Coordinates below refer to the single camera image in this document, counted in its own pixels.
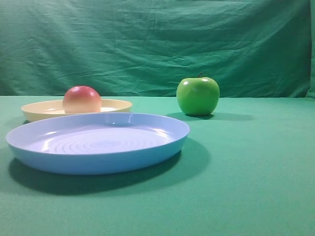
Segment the red peach fruit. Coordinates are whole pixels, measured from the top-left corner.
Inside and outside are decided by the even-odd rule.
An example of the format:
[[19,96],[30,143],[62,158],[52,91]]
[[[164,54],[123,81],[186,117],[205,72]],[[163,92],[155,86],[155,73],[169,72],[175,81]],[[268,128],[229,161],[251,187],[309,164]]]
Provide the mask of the red peach fruit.
[[65,93],[63,109],[66,114],[100,112],[101,97],[91,87],[75,86]]

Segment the blue plastic plate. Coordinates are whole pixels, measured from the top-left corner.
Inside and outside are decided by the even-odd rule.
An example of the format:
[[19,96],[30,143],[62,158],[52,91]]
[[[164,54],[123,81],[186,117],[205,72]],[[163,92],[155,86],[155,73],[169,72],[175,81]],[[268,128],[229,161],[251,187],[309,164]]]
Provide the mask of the blue plastic plate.
[[183,121],[140,113],[70,115],[11,130],[14,157],[45,172],[102,175],[146,168],[176,155],[190,132]]

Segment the yellow plastic plate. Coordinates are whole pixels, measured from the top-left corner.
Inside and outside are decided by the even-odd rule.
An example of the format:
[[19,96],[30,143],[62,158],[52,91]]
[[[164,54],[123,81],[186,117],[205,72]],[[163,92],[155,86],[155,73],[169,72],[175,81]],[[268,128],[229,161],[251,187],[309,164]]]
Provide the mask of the yellow plastic plate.
[[[101,109],[98,113],[131,112],[132,103],[125,100],[102,99]],[[51,100],[27,104],[21,110],[29,122],[47,118],[62,117],[68,115],[81,115],[81,113],[66,113],[63,109],[62,100]]]

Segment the green apple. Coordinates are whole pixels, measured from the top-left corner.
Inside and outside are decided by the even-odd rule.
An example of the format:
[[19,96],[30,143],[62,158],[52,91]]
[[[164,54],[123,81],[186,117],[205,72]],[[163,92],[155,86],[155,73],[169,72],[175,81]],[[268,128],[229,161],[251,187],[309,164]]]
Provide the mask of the green apple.
[[187,116],[208,116],[215,110],[220,98],[218,83],[199,73],[184,78],[177,86],[176,98],[181,111]]

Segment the green table cloth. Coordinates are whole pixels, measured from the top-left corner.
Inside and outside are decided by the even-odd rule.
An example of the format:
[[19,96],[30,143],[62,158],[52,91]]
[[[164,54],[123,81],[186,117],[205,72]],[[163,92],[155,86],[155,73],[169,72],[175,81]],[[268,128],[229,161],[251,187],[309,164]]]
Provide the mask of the green table cloth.
[[129,97],[132,110],[185,121],[182,152],[159,165],[106,176],[62,176],[13,158],[6,134],[23,105],[0,99],[3,236],[312,236],[315,101],[222,98],[211,117],[183,115],[173,97]]

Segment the green backdrop cloth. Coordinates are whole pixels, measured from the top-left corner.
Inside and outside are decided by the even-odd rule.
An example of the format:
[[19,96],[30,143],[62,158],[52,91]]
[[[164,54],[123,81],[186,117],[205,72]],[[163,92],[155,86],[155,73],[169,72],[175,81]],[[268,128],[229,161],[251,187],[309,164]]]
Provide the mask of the green backdrop cloth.
[[312,0],[3,0],[1,95],[174,96],[213,78],[222,97],[313,97]]

